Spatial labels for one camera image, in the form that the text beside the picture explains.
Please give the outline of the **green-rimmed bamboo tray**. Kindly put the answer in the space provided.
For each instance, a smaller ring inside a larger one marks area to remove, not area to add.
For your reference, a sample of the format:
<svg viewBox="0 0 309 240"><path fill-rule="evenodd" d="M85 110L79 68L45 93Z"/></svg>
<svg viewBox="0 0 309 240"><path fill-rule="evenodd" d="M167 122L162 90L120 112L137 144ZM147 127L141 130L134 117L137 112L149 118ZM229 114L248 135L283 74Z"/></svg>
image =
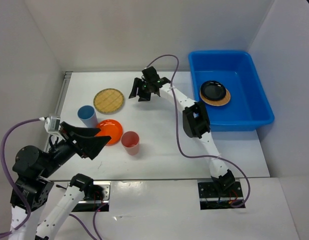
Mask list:
<svg viewBox="0 0 309 240"><path fill-rule="evenodd" d="M124 103L125 97L123 93L115 88L105 88L93 98L94 108L102 114L113 114L119 111Z"/></svg>

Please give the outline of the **pink plastic cup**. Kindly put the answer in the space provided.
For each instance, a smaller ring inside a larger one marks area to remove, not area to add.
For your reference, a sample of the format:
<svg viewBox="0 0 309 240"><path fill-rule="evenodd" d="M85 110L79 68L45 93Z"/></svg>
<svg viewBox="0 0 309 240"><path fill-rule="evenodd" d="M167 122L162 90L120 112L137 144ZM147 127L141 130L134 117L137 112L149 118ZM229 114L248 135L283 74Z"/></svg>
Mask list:
<svg viewBox="0 0 309 240"><path fill-rule="evenodd" d="M140 137L134 131L127 131L121 137L121 144L129 155L134 156L140 149Z"/></svg>

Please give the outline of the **black plastic plate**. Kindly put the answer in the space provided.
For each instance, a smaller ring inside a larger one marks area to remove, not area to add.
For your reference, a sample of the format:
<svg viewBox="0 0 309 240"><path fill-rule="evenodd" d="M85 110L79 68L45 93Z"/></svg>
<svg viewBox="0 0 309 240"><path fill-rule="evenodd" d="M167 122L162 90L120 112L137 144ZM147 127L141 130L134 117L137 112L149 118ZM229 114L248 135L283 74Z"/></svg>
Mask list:
<svg viewBox="0 0 309 240"><path fill-rule="evenodd" d="M201 85L200 93L207 100L220 101L226 96L227 90L220 82L210 80Z"/></svg>

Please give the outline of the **brown woven bamboo tray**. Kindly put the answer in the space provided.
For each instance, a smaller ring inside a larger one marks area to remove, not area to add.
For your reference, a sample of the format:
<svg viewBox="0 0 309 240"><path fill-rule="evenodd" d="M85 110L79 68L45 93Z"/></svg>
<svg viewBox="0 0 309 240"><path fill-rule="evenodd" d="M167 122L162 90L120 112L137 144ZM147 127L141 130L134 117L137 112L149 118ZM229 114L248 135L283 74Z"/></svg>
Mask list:
<svg viewBox="0 0 309 240"><path fill-rule="evenodd" d="M206 103L207 105L214 106L214 107L221 107L221 106L225 106L226 104L228 104L231 100L231 94L229 90L225 89L225 91L226 91L226 94L224 98L221 100L217 100L217 101L207 99L206 97L203 96L201 92L199 93L199 96L202 99L202 101Z"/></svg>

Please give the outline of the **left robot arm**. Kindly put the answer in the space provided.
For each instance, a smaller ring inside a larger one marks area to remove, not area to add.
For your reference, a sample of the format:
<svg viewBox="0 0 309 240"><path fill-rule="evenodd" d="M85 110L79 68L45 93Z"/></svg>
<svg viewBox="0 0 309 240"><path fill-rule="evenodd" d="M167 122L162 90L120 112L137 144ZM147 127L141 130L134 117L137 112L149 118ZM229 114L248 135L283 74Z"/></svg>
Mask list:
<svg viewBox="0 0 309 240"><path fill-rule="evenodd" d="M36 146L23 147L15 157L13 172L18 175L11 193L10 240L52 240L62 224L81 200L97 196L103 188L81 173L70 180L65 193L43 222L41 214L54 183L48 178L74 155L93 160L111 140L99 136L99 128L75 127L66 122L53 123L44 118L46 131L56 136L47 152Z"/></svg>

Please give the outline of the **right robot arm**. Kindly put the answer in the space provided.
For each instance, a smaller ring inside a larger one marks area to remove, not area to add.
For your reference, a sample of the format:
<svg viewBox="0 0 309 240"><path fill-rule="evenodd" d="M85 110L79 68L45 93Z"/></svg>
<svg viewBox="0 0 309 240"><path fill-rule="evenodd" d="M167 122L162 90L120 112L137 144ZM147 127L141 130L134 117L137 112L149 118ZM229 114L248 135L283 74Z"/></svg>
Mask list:
<svg viewBox="0 0 309 240"><path fill-rule="evenodd" d="M189 138L198 139L207 151L215 194L226 196L235 183L235 177L221 160L220 152L213 141L205 103L187 97L173 86L168 78L160 77L156 69L150 66L142 70L142 77L134 79L129 98L139 97L140 102L148 102L152 94L173 103L177 108L176 112L182 113L183 131Z"/></svg>

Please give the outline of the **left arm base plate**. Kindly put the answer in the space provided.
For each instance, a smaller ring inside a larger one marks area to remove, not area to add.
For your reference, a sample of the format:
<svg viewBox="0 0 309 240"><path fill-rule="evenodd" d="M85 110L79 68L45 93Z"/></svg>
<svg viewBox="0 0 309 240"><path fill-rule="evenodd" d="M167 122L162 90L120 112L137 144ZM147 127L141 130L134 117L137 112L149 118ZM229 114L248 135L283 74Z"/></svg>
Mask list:
<svg viewBox="0 0 309 240"><path fill-rule="evenodd" d="M94 191L85 196L72 210L76 212L108 212L110 204L110 181L95 181Z"/></svg>

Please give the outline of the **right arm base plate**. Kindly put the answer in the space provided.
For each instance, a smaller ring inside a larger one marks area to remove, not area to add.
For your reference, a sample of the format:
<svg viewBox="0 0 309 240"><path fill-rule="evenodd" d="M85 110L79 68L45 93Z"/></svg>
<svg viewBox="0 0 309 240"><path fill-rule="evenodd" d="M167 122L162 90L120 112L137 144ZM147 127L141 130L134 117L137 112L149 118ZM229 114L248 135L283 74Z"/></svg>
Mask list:
<svg viewBox="0 0 309 240"><path fill-rule="evenodd" d="M218 193L211 179L197 181L201 210L234 209L232 204L240 205L244 201L241 183L236 181L225 193Z"/></svg>

